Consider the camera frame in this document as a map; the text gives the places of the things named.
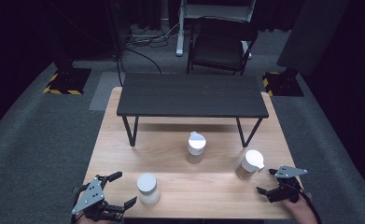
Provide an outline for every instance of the black chair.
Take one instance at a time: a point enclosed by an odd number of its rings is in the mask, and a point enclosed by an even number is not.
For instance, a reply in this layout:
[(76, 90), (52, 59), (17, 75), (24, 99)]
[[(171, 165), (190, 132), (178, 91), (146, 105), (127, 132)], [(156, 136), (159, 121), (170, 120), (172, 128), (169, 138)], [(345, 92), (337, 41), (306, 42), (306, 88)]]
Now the black chair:
[(249, 21), (201, 17), (191, 25), (187, 74), (193, 65), (240, 72), (246, 69), (258, 29)]

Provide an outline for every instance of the chair leg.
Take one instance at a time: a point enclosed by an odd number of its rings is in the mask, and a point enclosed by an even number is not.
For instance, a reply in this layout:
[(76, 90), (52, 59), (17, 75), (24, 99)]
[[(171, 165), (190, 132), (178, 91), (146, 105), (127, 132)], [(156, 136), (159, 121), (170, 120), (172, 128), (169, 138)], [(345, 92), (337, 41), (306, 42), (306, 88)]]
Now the chair leg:
[(190, 61), (188, 60), (188, 65), (186, 66), (186, 74), (188, 74), (189, 73), (189, 68), (190, 68)]
[(246, 67), (244, 66), (243, 69), (241, 69), (240, 76), (243, 75), (244, 71), (246, 70)]

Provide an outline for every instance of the cylindrical container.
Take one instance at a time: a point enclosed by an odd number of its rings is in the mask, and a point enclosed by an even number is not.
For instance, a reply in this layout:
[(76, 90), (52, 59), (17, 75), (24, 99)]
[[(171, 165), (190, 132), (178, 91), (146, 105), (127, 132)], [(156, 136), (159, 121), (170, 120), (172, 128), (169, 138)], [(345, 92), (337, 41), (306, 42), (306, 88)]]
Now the cylindrical container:
[(196, 132), (190, 133), (187, 157), (188, 162), (196, 164), (202, 160), (205, 144), (206, 141), (204, 136)]
[(140, 200), (143, 204), (152, 205), (159, 201), (160, 193), (157, 190), (156, 176), (150, 173), (144, 173), (138, 177), (136, 186), (141, 192)]
[(263, 156), (257, 150), (248, 150), (241, 160), (235, 173), (240, 179), (249, 179), (253, 174), (263, 169)]

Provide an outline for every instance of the white lid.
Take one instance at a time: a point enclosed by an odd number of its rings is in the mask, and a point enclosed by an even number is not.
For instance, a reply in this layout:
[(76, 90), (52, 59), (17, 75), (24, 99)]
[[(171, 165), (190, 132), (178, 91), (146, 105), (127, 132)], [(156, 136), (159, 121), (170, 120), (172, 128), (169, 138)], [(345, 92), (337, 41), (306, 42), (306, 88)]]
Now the white lid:
[(205, 144), (206, 141), (204, 136), (196, 132), (190, 133), (190, 138), (189, 138), (190, 153), (195, 154), (196, 150), (201, 151), (202, 149), (204, 149)]
[(264, 167), (263, 155), (254, 149), (248, 150), (242, 165), (248, 172), (256, 172)]
[(143, 194), (150, 194), (156, 189), (156, 176), (151, 173), (144, 173), (138, 177), (136, 186)]

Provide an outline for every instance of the yellow black hazard tape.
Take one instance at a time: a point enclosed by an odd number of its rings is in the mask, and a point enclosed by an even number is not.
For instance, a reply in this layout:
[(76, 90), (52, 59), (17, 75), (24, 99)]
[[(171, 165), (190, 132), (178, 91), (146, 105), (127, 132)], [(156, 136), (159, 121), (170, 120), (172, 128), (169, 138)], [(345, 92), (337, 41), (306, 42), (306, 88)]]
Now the yellow black hazard tape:
[(277, 72), (266, 72), (262, 76), (264, 89), (266, 90), (267, 93), (269, 93), (270, 96), (273, 96), (273, 91), (271, 90), (271, 86), (269, 85), (268, 74), (279, 75), (279, 73), (277, 73)]
[(286, 83), (282, 76), (278, 72), (265, 72), (261, 77), (264, 88), (270, 96), (304, 96), (295, 78), (290, 78)]
[(82, 95), (90, 71), (91, 69), (74, 68), (64, 76), (56, 71), (43, 93)]

